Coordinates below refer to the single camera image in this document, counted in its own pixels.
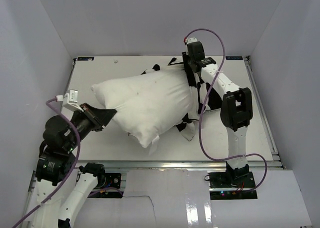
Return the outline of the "white pillow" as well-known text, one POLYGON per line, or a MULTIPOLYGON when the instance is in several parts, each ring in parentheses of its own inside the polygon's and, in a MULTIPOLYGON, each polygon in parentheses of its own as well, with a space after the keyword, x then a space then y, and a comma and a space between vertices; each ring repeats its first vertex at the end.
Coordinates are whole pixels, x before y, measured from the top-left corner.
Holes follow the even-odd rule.
POLYGON ((183 70, 167 69, 110 79, 91 86, 97 101, 115 109, 113 120, 152 154, 160 135, 175 126, 192 108, 192 95, 183 70))

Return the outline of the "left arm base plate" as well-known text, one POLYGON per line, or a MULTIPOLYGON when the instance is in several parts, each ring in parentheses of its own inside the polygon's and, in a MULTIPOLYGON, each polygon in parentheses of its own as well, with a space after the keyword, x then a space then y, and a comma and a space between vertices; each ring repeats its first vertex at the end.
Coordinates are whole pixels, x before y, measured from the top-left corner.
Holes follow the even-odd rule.
POLYGON ((90 192, 89 198, 121 199, 123 197, 121 181, 121 173, 105 173, 90 192))

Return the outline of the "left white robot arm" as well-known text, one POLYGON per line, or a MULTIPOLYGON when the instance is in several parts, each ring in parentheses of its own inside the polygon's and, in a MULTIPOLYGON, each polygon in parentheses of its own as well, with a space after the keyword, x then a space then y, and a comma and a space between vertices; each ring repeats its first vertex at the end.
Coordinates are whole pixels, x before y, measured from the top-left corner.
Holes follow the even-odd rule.
POLYGON ((102 164, 75 167, 79 144, 92 131, 102 131, 112 120, 115 109, 98 109, 87 103, 68 119, 60 112, 47 120, 37 162, 37 206, 32 228, 71 228, 91 191, 107 182, 102 164))

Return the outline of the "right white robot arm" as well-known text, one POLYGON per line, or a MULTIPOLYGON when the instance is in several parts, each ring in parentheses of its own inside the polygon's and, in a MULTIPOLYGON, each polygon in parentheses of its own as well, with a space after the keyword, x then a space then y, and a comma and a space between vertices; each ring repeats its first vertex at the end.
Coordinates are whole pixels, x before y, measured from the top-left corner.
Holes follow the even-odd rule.
POLYGON ((220 119, 227 130, 229 148, 225 180, 229 186, 236 188, 249 174, 246 134, 253 118, 251 90, 240 88, 219 72, 216 61, 205 56, 203 45, 196 38, 187 38, 184 43, 183 66, 189 86, 196 95, 198 112, 211 104, 204 99, 209 98, 212 91, 221 99, 220 119))

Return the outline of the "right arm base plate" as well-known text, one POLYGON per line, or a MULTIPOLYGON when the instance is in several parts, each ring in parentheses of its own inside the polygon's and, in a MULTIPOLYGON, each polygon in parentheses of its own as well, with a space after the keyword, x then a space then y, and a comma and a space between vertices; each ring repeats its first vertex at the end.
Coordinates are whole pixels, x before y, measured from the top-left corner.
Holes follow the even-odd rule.
POLYGON ((258 198, 256 190, 251 191, 256 186, 252 172, 236 181, 232 181, 226 172, 213 172, 208 173, 204 180, 209 184, 211 201, 256 200, 258 198))

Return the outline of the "black white checkered pillowcase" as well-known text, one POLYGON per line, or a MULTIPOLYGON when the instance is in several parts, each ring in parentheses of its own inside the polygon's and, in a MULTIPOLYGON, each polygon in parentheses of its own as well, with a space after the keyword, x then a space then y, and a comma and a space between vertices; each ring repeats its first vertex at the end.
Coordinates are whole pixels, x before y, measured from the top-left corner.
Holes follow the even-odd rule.
POLYGON ((210 90, 208 99, 205 100, 211 84, 204 82, 197 74, 192 73, 192 75, 196 83, 190 87, 193 99, 192 109, 176 124, 180 134, 188 141, 191 141, 196 134, 195 121, 200 118, 202 106, 205 106, 205 112, 211 112, 221 109, 222 105, 222 100, 214 89, 210 90))

